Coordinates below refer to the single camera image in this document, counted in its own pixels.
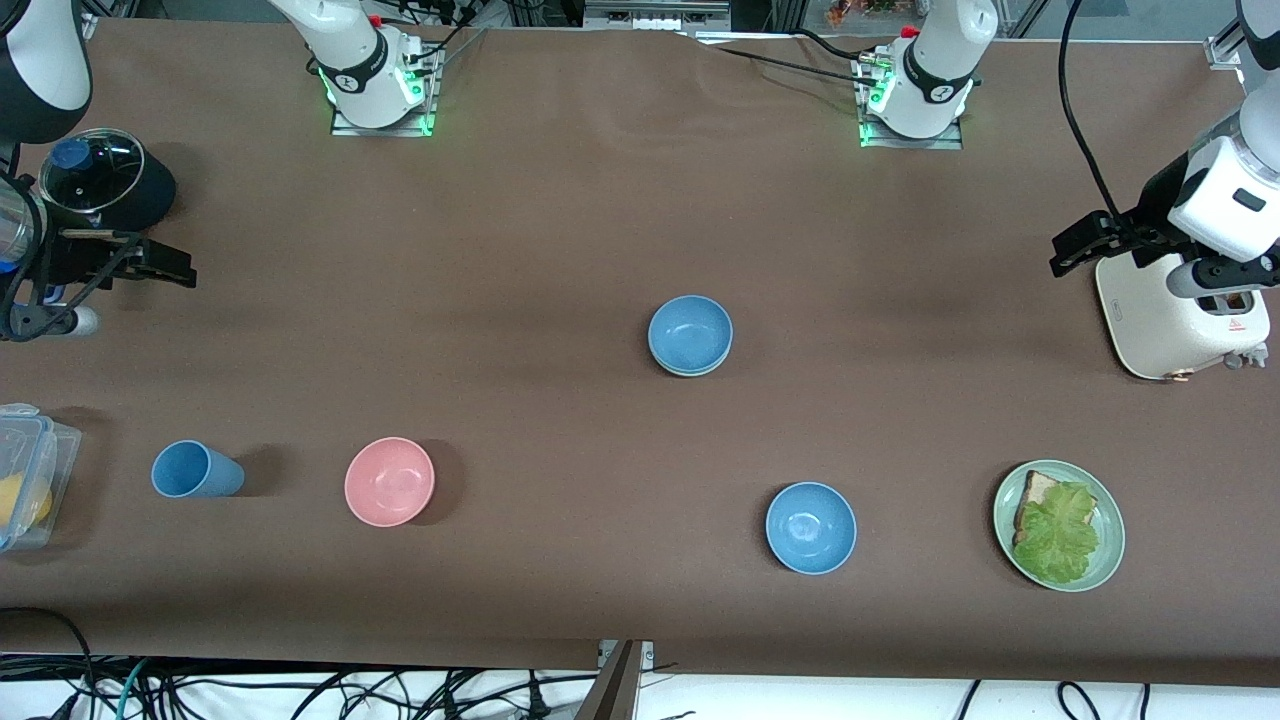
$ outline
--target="blue bowl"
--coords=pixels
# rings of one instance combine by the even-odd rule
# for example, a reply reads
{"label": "blue bowl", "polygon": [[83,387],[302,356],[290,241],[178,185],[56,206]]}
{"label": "blue bowl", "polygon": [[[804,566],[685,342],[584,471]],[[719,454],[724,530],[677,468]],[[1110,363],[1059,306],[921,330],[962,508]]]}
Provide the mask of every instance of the blue bowl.
{"label": "blue bowl", "polygon": [[822,575],[854,553],[858,521],[835,489],[822,483],[796,483],[769,503],[764,537],[783,565],[805,575]]}
{"label": "blue bowl", "polygon": [[728,357],[733,323],[710,297],[684,295],[668,300],[649,322],[649,352],[667,372],[705,375]]}

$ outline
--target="lettuce leaf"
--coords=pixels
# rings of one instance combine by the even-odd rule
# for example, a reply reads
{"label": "lettuce leaf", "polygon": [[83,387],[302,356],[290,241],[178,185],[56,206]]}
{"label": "lettuce leaf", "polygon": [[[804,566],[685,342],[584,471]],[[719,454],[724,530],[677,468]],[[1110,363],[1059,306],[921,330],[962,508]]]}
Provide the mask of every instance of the lettuce leaf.
{"label": "lettuce leaf", "polygon": [[1084,483],[1059,483],[1043,502],[1023,507],[1027,536],[1014,546],[1014,559],[1024,570],[1051,583],[1070,583],[1089,569],[1089,553],[1098,533],[1084,521],[1096,502]]}

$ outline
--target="pink bowl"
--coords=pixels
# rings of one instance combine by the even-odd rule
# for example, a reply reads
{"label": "pink bowl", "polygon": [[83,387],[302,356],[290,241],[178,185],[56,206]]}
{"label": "pink bowl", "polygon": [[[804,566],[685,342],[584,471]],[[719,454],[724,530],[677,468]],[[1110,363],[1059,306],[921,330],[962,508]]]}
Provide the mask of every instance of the pink bowl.
{"label": "pink bowl", "polygon": [[431,457],[404,438],[369,443],[347,468],[347,506],[375,528],[408,523],[426,507],[434,489]]}

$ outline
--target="blue knob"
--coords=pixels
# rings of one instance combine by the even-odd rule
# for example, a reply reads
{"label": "blue knob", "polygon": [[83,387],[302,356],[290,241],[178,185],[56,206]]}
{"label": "blue knob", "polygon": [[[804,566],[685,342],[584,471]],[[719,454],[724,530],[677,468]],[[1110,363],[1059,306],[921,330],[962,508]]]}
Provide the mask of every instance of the blue knob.
{"label": "blue knob", "polygon": [[64,170],[84,170],[93,164],[88,143],[78,137],[63,140],[54,145],[49,160]]}

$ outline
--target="bowl rim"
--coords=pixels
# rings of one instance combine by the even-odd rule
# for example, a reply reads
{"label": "bowl rim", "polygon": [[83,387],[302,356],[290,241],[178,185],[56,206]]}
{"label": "bowl rim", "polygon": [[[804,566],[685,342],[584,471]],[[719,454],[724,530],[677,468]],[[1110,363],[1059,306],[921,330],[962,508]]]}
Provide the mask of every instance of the bowl rim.
{"label": "bowl rim", "polygon": [[[662,311],[666,310],[668,305],[678,302],[681,300],[703,300],[709,302],[712,307],[714,307],[716,311],[724,318],[724,323],[728,324],[728,340],[724,342],[724,351],[721,352],[719,357],[717,357],[716,360],[710,361],[709,364],[701,368],[694,368],[690,370],[682,370],[682,369],[677,370],[672,368],[668,363],[662,360],[662,356],[658,355],[658,350],[653,346],[654,324],[658,322],[658,315],[660,315]],[[718,368],[722,363],[724,363],[724,359],[728,357],[728,351],[733,347],[733,318],[730,316],[728,310],[726,310],[723,305],[716,302],[713,299],[707,297],[705,295],[680,295],[677,297],[672,297],[671,300],[663,302],[660,306],[658,306],[657,310],[653,311],[653,316],[649,318],[649,331],[645,336],[645,340],[649,343],[649,355],[653,355],[653,359],[658,361],[658,365],[660,365],[663,370],[667,370],[673,375],[680,375],[684,378],[696,378],[698,375],[705,375],[707,373],[710,373],[712,370]]]}
{"label": "bowl rim", "polygon": [[[408,514],[408,516],[406,516],[403,520],[398,520],[396,523],[374,523],[372,520],[369,520],[367,518],[361,516],[361,514],[356,510],[355,505],[351,503],[351,487],[352,487],[352,475],[351,475],[351,471],[352,471],[352,469],[356,466],[356,462],[360,461],[360,457],[362,455],[365,455],[366,452],[369,452],[374,447],[376,447],[379,445],[383,445],[383,443],[408,443],[408,445],[413,446],[419,452],[422,454],[422,457],[426,460],[426,468],[428,468],[428,470],[431,471],[430,487],[428,487],[426,493],[424,493],[424,496],[422,496],[422,503],[419,505],[417,509],[413,510],[413,512]],[[416,443],[416,442],[413,442],[413,441],[411,441],[408,438],[402,438],[402,437],[397,437],[397,436],[378,438],[378,439],[370,442],[369,445],[366,445],[365,447],[360,448],[360,452],[357,452],[356,456],[351,459],[351,462],[347,464],[347,474],[346,474],[346,477],[343,478],[343,482],[342,482],[342,495],[347,500],[347,509],[351,510],[351,514],[355,515],[356,519],[360,520],[361,523],[365,523],[366,525],[372,525],[374,528],[394,528],[397,525],[403,525],[404,523],[408,523],[413,518],[417,518],[417,515],[424,509],[426,509],[426,505],[429,502],[431,502],[431,496],[435,495],[435,462],[431,461],[431,454],[429,454],[425,447],[422,447],[421,445],[419,445],[419,443]]]}
{"label": "bowl rim", "polygon": [[[836,497],[838,497],[840,502],[844,503],[845,510],[849,511],[849,519],[850,519],[850,521],[854,525],[854,537],[849,542],[849,550],[845,552],[845,556],[840,559],[840,562],[836,562],[835,565],[832,565],[827,570],[818,570],[818,571],[801,570],[801,569],[791,565],[790,562],[787,562],[782,557],[782,553],[778,552],[777,546],[773,544],[773,536],[769,533],[769,519],[773,518],[773,511],[774,511],[774,509],[776,509],[776,506],[778,503],[778,500],[781,500],[783,495],[791,492],[795,488],[803,487],[803,486],[817,486],[819,488],[823,488],[823,489],[831,492]],[[799,483],[791,483],[790,486],[780,489],[777,492],[777,495],[773,496],[773,500],[769,501],[769,509],[768,509],[768,511],[764,512],[764,539],[769,543],[769,550],[773,552],[773,556],[777,557],[778,562],[781,562],[782,565],[785,565],[788,570],[791,570],[794,573],[800,573],[801,575],[826,575],[828,573],[835,573],[836,570],[838,570],[854,555],[854,548],[858,547],[858,515],[854,514],[854,507],[851,505],[849,505],[849,501],[845,498],[845,496],[840,491],[837,491],[836,488],[828,486],[827,483],[819,483],[818,480],[803,480],[803,482],[799,482]]]}

